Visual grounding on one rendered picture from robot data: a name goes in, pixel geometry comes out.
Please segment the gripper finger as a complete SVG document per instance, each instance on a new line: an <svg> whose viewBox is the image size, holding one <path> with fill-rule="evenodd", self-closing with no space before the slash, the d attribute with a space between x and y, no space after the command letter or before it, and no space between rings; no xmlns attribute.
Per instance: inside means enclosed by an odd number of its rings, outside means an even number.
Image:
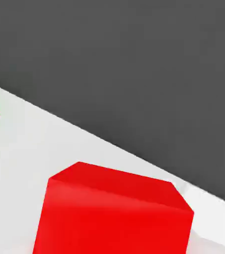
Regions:
<svg viewBox="0 0 225 254"><path fill-rule="evenodd" d="M191 231L186 254L225 254L225 246L204 239Z"/></svg>

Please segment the small red cube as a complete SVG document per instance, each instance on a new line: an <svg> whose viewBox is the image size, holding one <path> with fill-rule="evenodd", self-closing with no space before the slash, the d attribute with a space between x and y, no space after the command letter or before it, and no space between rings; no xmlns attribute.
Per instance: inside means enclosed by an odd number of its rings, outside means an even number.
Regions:
<svg viewBox="0 0 225 254"><path fill-rule="evenodd" d="M171 182L77 162L48 179L32 254L186 254L193 217Z"/></svg>

